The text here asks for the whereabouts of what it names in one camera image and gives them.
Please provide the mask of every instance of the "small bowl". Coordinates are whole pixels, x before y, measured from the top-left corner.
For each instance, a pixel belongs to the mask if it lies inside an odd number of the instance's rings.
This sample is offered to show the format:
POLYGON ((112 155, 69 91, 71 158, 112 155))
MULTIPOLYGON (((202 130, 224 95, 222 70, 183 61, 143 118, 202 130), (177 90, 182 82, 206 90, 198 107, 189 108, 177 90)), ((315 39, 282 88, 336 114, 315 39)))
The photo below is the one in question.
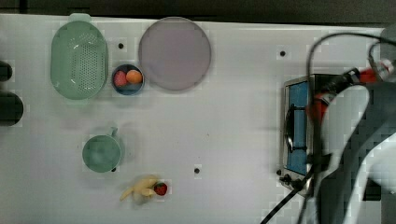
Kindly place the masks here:
POLYGON ((139 92, 141 92, 143 90, 143 87, 145 86, 145 75, 143 75, 142 71, 140 69, 138 69, 136 66, 133 66, 131 64, 123 64, 123 65, 118 66, 116 69, 114 69, 113 75, 111 76, 111 84, 113 85, 114 90, 116 90, 116 92, 118 92, 119 94, 136 95, 139 92), (126 86, 117 87, 114 84, 114 76, 116 75, 116 73, 118 71, 122 71, 125 74, 127 74, 131 70, 138 71, 140 74, 142 74, 143 81, 141 83, 137 83, 137 84, 128 83, 126 86))

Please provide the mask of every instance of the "white table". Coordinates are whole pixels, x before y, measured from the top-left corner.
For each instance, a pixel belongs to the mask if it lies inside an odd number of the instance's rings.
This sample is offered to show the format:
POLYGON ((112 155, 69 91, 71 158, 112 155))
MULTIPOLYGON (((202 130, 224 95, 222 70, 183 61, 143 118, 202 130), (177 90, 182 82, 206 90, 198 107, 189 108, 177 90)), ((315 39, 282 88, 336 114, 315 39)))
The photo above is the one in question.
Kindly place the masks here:
MULTIPOLYGON (((107 41, 109 73, 138 64, 140 37, 154 21, 92 22, 107 41)), ((67 17, 0 15, 0 60, 14 69, 2 86, 26 107, 20 123, 0 127, 1 223, 260 223, 289 193, 275 175, 284 81, 304 75, 306 53, 318 37, 381 31, 198 22, 213 62, 196 88, 174 94, 150 84, 138 96, 123 97, 108 79, 87 105, 70 105, 50 83, 50 43, 66 23, 67 17), (95 174, 81 150, 90 134, 111 123, 120 129, 125 158, 117 172, 95 174), (120 203, 122 191, 144 174, 170 181, 171 194, 140 206, 132 198, 120 203)), ((315 71, 365 67, 372 42, 332 39, 318 50, 315 71)), ((272 223, 294 223, 302 201, 296 196, 272 223)), ((378 211, 367 208, 363 219, 377 223, 378 211)))

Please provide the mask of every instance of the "red strawberry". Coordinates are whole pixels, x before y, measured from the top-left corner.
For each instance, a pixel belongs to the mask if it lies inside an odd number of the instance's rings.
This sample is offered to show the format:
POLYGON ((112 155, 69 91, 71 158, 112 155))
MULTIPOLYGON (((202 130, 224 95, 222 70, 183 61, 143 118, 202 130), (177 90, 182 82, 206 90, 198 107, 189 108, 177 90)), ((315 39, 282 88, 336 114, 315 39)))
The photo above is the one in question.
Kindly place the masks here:
POLYGON ((166 186, 164 183, 157 183, 154 186, 154 191, 160 195, 163 196, 166 194, 166 191, 168 191, 168 186, 166 186))
POLYGON ((116 87, 123 87, 128 84, 128 81, 126 80, 126 74, 122 71, 118 71, 116 75, 114 75, 113 81, 116 87))

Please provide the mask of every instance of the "black object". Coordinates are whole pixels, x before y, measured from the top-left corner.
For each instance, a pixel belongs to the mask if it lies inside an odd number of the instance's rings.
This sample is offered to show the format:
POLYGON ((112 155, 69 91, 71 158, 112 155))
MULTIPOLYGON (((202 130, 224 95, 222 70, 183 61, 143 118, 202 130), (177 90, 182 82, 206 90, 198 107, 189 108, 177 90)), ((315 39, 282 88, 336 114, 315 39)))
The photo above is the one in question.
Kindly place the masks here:
POLYGON ((20 121, 23 103, 16 94, 0 91, 0 126, 11 126, 20 121))
POLYGON ((280 177, 279 180, 284 182, 286 185, 289 185, 291 182, 291 177, 290 175, 284 175, 283 177, 280 177))
POLYGON ((340 76, 334 76, 334 78, 322 87, 323 91, 330 91, 339 93, 346 88, 359 83, 359 75, 361 72, 357 68, 352 68, 340 76))
POLYGON ((301 179, 296 179, 296 180, 291 181, 291 186, 294 189, 297 189, 298 191, 302 190, 304 187, 303 181, 301 181, 301 179))
POLYGON ((306 150, 306 147, 295 147, 293 145, 293 141, 294 141, 294 111, 295 110, 305 110, 305 107, 298 107, 295 105, 291 105, 288 110, 288 114, 286 115, 285 140, 286 140, 286 146, 288 147, 288 150, 290 153, 292 153, 294 149, 306 150))
POLYGON ((364 191, 364 201, 381 201, 381 186, 372 179, 367 180, 366 190, 364 191))
POLYGON ((12 68, 8 63, 0 62, 0 81, 7 81, 12 77, 12 68))

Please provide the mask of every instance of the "green strainer basket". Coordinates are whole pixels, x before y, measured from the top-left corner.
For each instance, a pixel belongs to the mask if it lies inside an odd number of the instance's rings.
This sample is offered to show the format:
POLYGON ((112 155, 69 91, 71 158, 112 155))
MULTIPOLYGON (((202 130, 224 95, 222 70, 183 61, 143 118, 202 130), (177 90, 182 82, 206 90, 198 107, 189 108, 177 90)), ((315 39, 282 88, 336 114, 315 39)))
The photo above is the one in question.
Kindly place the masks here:
POLYGON ((52 39, 50 79, 71 100, 93 97, 107 78, 107 46, 87 14, 71 14, 52 39))

